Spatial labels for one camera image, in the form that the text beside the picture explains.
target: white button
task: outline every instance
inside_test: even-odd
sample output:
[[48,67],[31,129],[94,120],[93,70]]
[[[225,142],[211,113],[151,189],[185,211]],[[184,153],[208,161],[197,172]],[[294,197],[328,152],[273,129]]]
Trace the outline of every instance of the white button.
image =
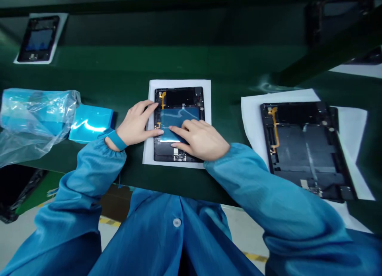
[[175,218],[174,221],[172,221],[172,224],[174,224],[175,227],[179,227],[182,224],[182,221],[179,218]]

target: blue sleeve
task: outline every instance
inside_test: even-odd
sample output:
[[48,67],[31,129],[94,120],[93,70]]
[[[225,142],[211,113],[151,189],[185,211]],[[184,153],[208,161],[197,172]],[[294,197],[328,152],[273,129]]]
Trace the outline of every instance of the blue sleeve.
[[87,274],[101,254],[98,202],[125,161],[126,153],[110,150],[104,139],[86,145],[77,169],[62,177],[54,202],[36,215],[36,231],[0,275]]
[[380,255],[355,243],[337,212],[294,183],[268,172],[249,147],[232,144],[207,171],[264,229],[267,275],[377,275]]

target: elastic cuff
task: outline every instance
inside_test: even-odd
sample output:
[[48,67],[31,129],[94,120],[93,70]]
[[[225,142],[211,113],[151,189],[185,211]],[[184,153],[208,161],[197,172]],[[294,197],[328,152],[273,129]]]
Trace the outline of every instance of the elastic cuff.
[[113,151],[112,149],[110,149],[107,146],[107,144],[105,143],[104,138],[97,139],[95,141],[92,141],[91,143],[88,143],[86,145],[86,148],[97,150],[97,151],[101,152],[103,155],[106,155],[108,157],[121,157],[122,155],[124,155],[124,156],[126,155],[124,150],[117,152],[117,151]]

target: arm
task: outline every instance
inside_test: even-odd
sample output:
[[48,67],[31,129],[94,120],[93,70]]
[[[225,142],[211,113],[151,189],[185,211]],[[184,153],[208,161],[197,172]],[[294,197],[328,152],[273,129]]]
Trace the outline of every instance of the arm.
[[[163,133],[144,130],[148,117],[158,105],[144,111],[152,103],[142,101],[128,111],[117,129],[126,145]],[[119,152],[108,137],[86,145],[78,153],[77,169],[60,180],[55,201],[42,207],[36,215],[36,231],[0,275],[87,274],[101,254],[98,202],[125,161],[126,153]]]
[[190,145],[175,143],[205,160],[207,171],[263,229],[267,272],[277,275],[375,275],[378,254],[356,244],[337,212],[319,197],[268,172],[249,147],[230,146],[204,121],[172,130]]

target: floor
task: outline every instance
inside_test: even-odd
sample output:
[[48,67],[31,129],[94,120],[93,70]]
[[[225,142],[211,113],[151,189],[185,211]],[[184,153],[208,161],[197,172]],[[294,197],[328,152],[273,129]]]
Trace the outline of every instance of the floor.
[[[20,245],[36,229],[33,220],[38,210],[39,207],[29,210],[10,224],[0,222],[0,270],[6,266]],[[264,274],[265,262],[269,256],[269,251],[262,238],[264,230],[241,209],[223,206],[223,210],[228,218],[233,242]],[[118,222],[110,221],[108,218],[100,219],[102,250],[113,238],[118,226]]]

